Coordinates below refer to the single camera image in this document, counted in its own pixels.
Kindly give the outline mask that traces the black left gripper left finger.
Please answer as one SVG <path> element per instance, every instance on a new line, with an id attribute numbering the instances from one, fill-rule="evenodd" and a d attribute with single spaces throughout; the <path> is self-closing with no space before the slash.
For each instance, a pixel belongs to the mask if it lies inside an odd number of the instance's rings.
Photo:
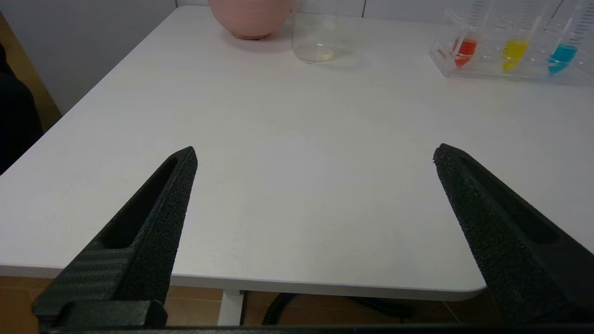
<path id="1" fill-rule="evenodd" d="M 161 328 L 199 163 L 170 155 L 32 303 L 40 331 Z"/>

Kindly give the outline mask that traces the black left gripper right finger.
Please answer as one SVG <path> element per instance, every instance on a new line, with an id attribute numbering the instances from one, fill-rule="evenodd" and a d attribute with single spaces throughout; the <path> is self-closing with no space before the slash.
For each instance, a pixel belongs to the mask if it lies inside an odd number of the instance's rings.
<path id="1" fill-rule="evenodd" d="M 433 162 L 500 314 L 592 324 L 592 252 L 463 150 L 443 143 Z"/>

